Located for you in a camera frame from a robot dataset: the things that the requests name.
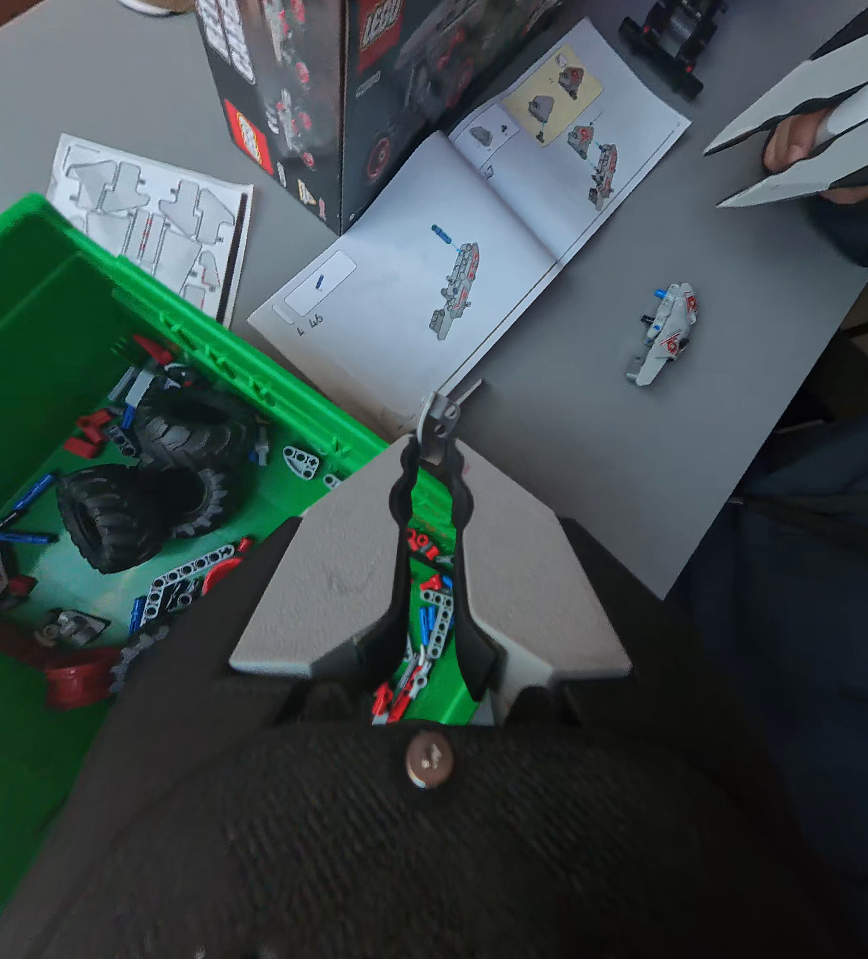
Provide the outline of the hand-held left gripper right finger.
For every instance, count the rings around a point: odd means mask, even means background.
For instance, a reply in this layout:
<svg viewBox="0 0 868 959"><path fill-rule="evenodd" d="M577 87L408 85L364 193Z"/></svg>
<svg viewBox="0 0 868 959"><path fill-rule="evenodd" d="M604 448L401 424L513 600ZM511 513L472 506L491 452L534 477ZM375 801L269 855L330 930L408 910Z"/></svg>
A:
<svg viewBox="0 0 868 959"><path fill-rule="evenodd" d="M454 648L471 697L618 679L631 659L556 514L474 449L444 453Z"/></svg>

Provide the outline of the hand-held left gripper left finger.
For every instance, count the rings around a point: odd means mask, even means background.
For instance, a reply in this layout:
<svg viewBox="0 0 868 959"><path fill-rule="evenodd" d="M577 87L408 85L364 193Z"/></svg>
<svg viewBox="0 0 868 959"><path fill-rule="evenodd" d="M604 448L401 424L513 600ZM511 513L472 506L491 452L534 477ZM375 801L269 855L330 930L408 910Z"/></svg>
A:
<svg viewBox="0 0 868 959"><path fill-rule="evenodd" d="M229 659L236 672L344 684L394 673L419 466L418 439L403 437L306 510Z"/></svg>

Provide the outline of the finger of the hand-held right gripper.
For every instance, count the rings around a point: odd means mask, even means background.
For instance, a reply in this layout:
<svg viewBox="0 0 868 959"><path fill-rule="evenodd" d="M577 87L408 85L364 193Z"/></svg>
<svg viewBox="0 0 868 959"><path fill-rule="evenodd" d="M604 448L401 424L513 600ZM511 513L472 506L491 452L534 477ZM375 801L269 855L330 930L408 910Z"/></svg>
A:
<svg viewBox="0 0 868 959"><path fill-rule="evenodd" d="M868 185L868 120L822 144L786 170L720 201L718 209L748 208Z"/></svg>
<svg viewBox="0 0 868 959"><path fill-rule="evenodd" d="M866 84L868 33L801 62L731 121L704 149L704 156L728 150L790 116L816 111L815 102L840 102Z"/></svg>

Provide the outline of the black lego chassis assembly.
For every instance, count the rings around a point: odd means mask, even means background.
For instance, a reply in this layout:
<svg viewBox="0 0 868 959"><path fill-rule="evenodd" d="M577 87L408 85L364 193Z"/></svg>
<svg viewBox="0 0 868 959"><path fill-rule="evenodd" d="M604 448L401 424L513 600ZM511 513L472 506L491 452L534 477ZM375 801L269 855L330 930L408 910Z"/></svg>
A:
<svg viewBox="0 0 868 959"><path fill-rule="evenodd" d="M718 29L718 15L727 9L725 1L659 1L642 23L625 17L618 33L671 90L693 102L704 89L695 73L697 59Z"/></svg>

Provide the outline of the grey lego panel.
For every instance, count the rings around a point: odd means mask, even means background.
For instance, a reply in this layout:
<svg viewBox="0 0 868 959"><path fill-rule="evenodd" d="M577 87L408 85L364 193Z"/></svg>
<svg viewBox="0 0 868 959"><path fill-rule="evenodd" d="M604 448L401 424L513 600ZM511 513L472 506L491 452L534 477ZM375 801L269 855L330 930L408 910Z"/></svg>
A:
<svg viewBox="0 0 868 959"><path fill-rule="evenodd" d="M471 374L453 390L433 390L423 401L416 438L421 460L427 465L441 465L448 442L460 422L464 403L482 384L482 378Z"/></svg>

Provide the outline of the grey lego side panel assembly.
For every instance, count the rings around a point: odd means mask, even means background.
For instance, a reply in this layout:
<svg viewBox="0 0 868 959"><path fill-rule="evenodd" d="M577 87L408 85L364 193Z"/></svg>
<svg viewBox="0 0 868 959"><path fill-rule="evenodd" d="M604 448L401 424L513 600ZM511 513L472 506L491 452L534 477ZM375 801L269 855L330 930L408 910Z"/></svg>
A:
<svg viewBox="0 0 868 959"><path fill-rule="evenodd" d="M690 341L698 317L697 299L690 283L672 284L655 295L656 311L640 318L644 326L642 346L625 374L626 381L639 388L651 385L678 358Z"/></svg>

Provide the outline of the green plastic bin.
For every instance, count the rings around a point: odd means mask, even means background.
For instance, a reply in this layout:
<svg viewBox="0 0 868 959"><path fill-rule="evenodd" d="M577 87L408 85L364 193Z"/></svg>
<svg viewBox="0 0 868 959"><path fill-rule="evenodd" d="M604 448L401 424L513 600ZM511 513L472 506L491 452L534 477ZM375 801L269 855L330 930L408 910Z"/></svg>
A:
<svg viewBox="0 0 868 959"><path fill-rule="evenodd" d="M150 360L137 337L249 404L267 428L268 462L244 463L245 502L219 529L172 540L111 575L72 545L52 484L7 528L20 540L0 544L14 573L34 580L3 614L30 629L55 609L75 610L106 621L97 644L125 644L133 607L155 578L244 538L259 543L329 492L322 473L345 479L387 445L30 195L0 215L0 521L47 474L128 465L110 441L91 461L65 444L79 419L114 405L109 393L130 366ZM0 653L0 911L41 851L107 711L105 702L51 709L46 690L42 674Z"/></svg>

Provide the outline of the pile of loose lego pieces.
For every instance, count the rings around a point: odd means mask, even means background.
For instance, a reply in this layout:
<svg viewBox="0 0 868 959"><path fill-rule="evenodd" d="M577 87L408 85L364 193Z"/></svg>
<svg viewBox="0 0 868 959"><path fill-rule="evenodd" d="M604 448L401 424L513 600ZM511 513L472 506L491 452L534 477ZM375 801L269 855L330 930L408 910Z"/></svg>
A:
<svg viewBox="0 0 868 959"><path fill-rule="evenodd" d="M215 588L261 539L301 515L382 449L354 421L321 396L300 387L287 396L290 376L266 361L254 375L225 365L206 346L191 353L136 334L116 342L103 372L120 374L104 403L97 385L66 401L60 420L27 453L8 452L17 477L0 495L0 686L13 682L9 707L22 715L44 706L87 706L107 692L74 692L80 679L18 679L9 660L29 670L58 672L67 652L124 647L147 622L176 619ZM248 459L231 469L236 506L224 525L195 539L169 539L154 558L132 569L102 574L73 545L56 501L58 480L101 464L139 465L133 422L144 396L155 390L201 388L232 393L253 408L259 432Z"/></svg>

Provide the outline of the open lego instruction booklet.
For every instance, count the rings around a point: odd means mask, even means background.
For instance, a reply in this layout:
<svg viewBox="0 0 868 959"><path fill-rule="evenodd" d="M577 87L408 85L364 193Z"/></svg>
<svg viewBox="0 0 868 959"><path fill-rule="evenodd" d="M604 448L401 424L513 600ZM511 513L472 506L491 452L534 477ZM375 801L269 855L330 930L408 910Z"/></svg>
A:
<svg viewBox="0 0 868 959"><path fill-rule="evenodd" d="M345 412L412 432L423 401L464 380L690 125L584 18L424 139L248 322Z"/></svg>

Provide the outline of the lego sticker sheet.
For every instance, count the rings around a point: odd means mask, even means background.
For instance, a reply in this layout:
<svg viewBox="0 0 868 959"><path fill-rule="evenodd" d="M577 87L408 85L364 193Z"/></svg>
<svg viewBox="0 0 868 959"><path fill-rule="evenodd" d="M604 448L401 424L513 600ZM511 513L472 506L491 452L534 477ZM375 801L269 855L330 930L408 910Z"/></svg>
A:
<svg viewBox="0 0 868 959"><path fill-rule="evenodd" d="M63 133L45 197L98 246L230 328L254 194Z"/></svg>

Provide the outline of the black lego set box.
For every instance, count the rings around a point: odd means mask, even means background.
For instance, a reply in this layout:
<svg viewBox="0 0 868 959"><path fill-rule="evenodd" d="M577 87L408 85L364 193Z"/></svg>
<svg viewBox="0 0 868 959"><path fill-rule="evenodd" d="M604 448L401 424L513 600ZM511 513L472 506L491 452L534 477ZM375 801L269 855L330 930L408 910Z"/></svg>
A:
<svg viewBox="0 0 868 959"><path fill-rule="evenodd" d="M197 1L231 138L336 236L554 1Z"/></svg>

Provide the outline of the person's right hand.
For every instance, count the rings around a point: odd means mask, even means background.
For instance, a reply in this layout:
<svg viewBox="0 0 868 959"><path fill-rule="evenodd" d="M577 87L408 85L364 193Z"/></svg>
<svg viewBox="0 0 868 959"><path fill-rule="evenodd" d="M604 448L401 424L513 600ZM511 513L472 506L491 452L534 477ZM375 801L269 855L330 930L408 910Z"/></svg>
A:
<svg viewBox="0 0 868 959"><path fill-rule="evenodd" d="M808 157L832 111L829 107L782 120L763 150L764 169L770 174L780 173Z"/></svg>

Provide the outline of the person's dark blue clothing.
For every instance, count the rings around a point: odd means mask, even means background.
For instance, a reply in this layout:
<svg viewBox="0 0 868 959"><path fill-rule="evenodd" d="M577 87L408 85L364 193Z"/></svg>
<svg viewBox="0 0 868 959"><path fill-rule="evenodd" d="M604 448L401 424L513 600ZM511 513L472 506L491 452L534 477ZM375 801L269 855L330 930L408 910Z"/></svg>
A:
<svg viewBox="0 0 868 959"><path fill-rule="evenodd" d="M868 415L770 438L672 596L868 956Z"/></svg>

